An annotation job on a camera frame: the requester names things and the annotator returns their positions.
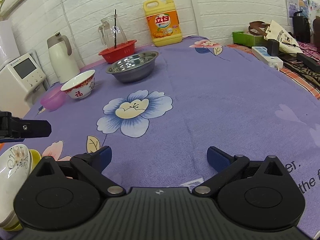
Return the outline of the purple plastic bowl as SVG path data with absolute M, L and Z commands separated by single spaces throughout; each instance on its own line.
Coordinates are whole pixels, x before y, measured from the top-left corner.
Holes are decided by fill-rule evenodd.
M 49 111 L 55 111 L 60 108 L 66 100 L 66 94 L 61 91 L 60 87 L 56 87 L 41 98 L 40 104 Z

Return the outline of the white red ceramic bowl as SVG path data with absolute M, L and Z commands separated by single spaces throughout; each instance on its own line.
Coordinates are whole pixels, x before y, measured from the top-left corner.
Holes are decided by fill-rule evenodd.
M 60 90 L 72 99 L 83 99 L 95 87 L 95 70 L 88 70 L 67 81 Z

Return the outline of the stainless steel bowl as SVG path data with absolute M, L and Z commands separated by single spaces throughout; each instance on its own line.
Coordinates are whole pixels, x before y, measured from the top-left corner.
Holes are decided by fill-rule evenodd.
M 155 68 L 157 51 L 143 51 L 127 56 L 107 67 L 107 74 L 121 83 L 132 83 L 148 77 Z

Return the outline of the white water dispenser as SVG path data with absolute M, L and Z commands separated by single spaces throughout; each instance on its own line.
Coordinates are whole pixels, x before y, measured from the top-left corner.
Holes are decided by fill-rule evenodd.
M 1 111 L 23 118 L 46 92 L 46 81 L 32 53 L 11 61 L 1 70 Z

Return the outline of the purple floral tablecloth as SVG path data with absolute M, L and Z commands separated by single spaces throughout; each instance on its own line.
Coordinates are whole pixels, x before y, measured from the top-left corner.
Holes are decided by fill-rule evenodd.
M 196 37 L 161 47 L 154 71 L 122 84 L 97 66 L 95 89 L 57 110 L 36 104 L 28 119 L 48 120 L 43 151 L 82 153 L 88 136 L 112 148 L 104 173 L 125 188 L 188 186 L 208 179 L 209 146 L 253 160 L 277 155 L 306 198 L 300 228 L 319 236 L 319 100 L 282 72 L 241 50 L 194 48 Z

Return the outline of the white water purifier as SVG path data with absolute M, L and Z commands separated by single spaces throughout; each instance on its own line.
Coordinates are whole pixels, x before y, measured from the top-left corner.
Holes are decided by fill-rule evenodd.
M 0 22 L 0 68 L 20 57 L 20 52 L 8 20 Z

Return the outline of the white thermos jug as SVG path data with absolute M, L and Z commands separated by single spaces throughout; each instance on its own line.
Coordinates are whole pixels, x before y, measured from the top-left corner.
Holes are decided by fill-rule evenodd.
M 47 46 L 50 63 L 59 83 L 66 83 L 80 73 L 70 41 L 66 35 L 57 32 L 54 36 L 48 38 Z

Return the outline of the red plastic basket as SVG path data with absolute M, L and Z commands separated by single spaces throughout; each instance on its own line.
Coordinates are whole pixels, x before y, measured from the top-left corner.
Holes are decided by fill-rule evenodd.
M 129 40 L 127 43 L 121 43 L 116 48 L 107 48 L 99 52 L 99 56 L 102 56 L 104 60 L 109 63 L 115 63 L 125 57 L 133 55 L 135 53 L 135 43 L 137 40 Z

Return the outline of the white power strip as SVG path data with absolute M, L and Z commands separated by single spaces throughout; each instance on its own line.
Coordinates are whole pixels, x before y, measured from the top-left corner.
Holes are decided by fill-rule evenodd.
M 283 67 L 283 61 L 277 56 L 269 55 L 266 47 L 252 47 L 252 54 L 269 67 L 277 70 Z

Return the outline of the black power adapter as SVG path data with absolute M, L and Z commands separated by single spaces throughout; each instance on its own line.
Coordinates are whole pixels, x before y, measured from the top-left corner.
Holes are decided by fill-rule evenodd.
M 279 55 L 279 42 L 275 39 L 268 39 L 267 41 L 267 53 L 270 56 Z

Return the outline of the green box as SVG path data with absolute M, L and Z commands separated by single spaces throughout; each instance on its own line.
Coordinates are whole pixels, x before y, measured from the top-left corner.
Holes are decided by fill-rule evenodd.
M 232 32 L 233 43 L 246 46 L 246 47 L 262 47 L 267 46 L 267 41 L 263 36 L 254 36 L 250 33 L 244 31 L 234 31 Z

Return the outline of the glass pitcher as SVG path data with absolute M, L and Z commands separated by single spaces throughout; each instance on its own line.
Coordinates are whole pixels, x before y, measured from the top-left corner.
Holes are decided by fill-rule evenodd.
M 98 27 L 98 33 L 103 45 L 106 48 L 114 48 L 114 15 L 108 16 L 101 20 L 101 25 Z M 127 43 L 126 35 L 120 25 L 117 16 L 117 45 L 121 43 Z

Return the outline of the beige tote bag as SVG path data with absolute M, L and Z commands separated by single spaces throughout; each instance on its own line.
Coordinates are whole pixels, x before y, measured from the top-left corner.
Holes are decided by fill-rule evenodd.
M 271 23 L 254 21 L 249 23 L 248 32 L 252 35 L 260 35 L 264 40 L 276 40 L 279 42 L 279 50 L 283 53 L 296 55 L 302 53 L 298 42 L 276 21 Z

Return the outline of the yellow detergent bottle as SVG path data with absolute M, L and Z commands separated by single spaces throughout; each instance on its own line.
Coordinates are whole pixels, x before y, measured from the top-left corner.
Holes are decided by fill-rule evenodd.
M 156 47 L 180 43 L 182 32 L 174 0 L 147 0 L 143 4 L 147 25 Z

